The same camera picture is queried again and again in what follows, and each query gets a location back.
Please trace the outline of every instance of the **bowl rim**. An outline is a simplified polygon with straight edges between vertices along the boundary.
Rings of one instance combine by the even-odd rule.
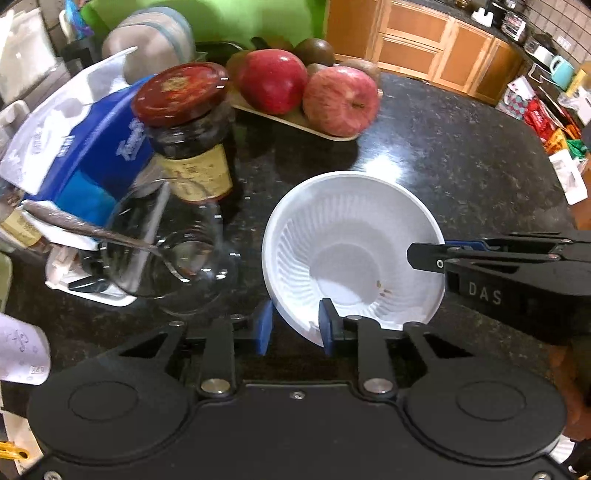
[[[271,297],[271,300],[273,301],[273,305],[275,306],[275,308],[277,309],[277,311],[279,312],[281,317],[301,336],[303,336],[304,338],[308,339],[309,341],[311,341],[319,346],[322,346],[322,338],[320,336],[320,331],[315,328],[310,328],[310,329],[306,330],[303,327],[302,323],[300,323],[299,321],[296,320],[296,315],[294,314],[294,312],[292,312],[288,307],[285,306],[285,305],[287,305],[287,303],[285,301],[285,297],[282,296],[281,293],[276,288],[273,288],[273,284],[278,284],[278,278],[277,278],[276,273],[272,269],[272,262],[269,258],[269,256],[270,256],[269,252],[271,249],[272,237],[277,234],[277,225],[279,223],[279,219],[281,218],[281,215],[283,214],[283,211],[287,208],[287,206],[289,206],[293,202],[293,200],[295,198],[297,198],[297,195],[302,190],[305,190],[306,188],[308,188],[309,186],[311,186],[313,184],[321,183],[323,181],[331,180],[331,179],[335,179],[335,178],[342,178],[342,177],[356,177],[356,178],[369,179],[369,180],[377,181],[378,183],[382,183],[382,184],[387,185],[389,187],[392,187],[395,190],[398,190],[404,196],[409,198],[423,212],[423,214],[425,215],[425,217],[429,221],[429,224],[431,225],[431,227],[435,231],[435,234],[437,235],[437,240],[439,241],[439,243],[441,243],[441,244],[445,243],[445,240],[443,238],[443,234],[441,232],[441,229],[439,228],[439,225],[437,224],[437,221],[435,220],[435,217],[429,211],[429,209],[424,205],[424,203],[421,200],[419,200],[419,198],[414,193],[411,193],[405,187],[403,187],[402,185],[400,185],[396,182],[377,178],[374,175],[369,174],[367,172],[355,171],[355,170],[345,170],[345,171],[332,171],[332,172],[328,172],[328,173],[323,173],[321,175],[317,175],[316,177],[312,177],[308,180],[303,181],[302,183],[300,183],[300,184],[296,185],[294,188],[292,188],[289,192],[287,192],[284,195],[284,197],[279,201],[279,203],[277,203],[275,208],[273,209],[273,212],[271,213],[271,216],[269,217],[269,221],[267,222],[267,226],[265,227],[265,233],[264,233],[263,240],[262,240],[262,252],[261,252],[263,278],[265,280],[265,286],[267,287],[267,292],[269,293],[269,296]],[[435,312],[439,309],[439,306],[441,305],[441,301],[443,300],[444,293],[445,293],[445,281],[444,281],[444,277],[442,275],[441,276],[441,287],[440,287],[438,299],[433,304],[433,307],[432,307],[431,311],[429,312],[429,314],[425,316],[426,320],[423,320],[424,323],[428,323],[433,318],[433,316],[435,315]]]

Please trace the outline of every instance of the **person's hand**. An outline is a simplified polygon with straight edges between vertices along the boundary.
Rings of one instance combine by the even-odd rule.
[[[549,345],[548,356],[552,380],[562,394],[568,410],[564,435],[576,441],[590,439],[591,408],[585,404],[583,393],[575,382],[577,366],[572,348]]]

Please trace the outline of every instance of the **tissue box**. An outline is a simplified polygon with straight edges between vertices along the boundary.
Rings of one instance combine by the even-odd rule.
[[[123,77],[136,47],[84,69],[35,108],[10,140],[0,176],[87,222],[104,226],[153,155]]]
[[[74,127],[31,200],[51,200],[61,210],[104,225],[153,150],[131,111],[142,81],[99,100]]]

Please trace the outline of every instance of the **tiled backsplash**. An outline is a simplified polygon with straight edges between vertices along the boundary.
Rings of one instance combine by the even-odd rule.
[[[548,32],[554,41],[564,37],[570,48],[558,44],[559,54],[573,65],[591,60],[591,10],[580,0],[527,0],[527,16],[539,30]]]

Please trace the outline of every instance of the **red package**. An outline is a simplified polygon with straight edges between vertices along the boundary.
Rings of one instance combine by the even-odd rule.
[[[523,114],[523,120],[535,130],[535,133],[543,143],[548,141],[556,129],[552,123],[552,120],[550,120],[550,118],[542,110],[542,107],[540,106],[540,100],[538,98],[532,99],[527,104],[527,109]]]

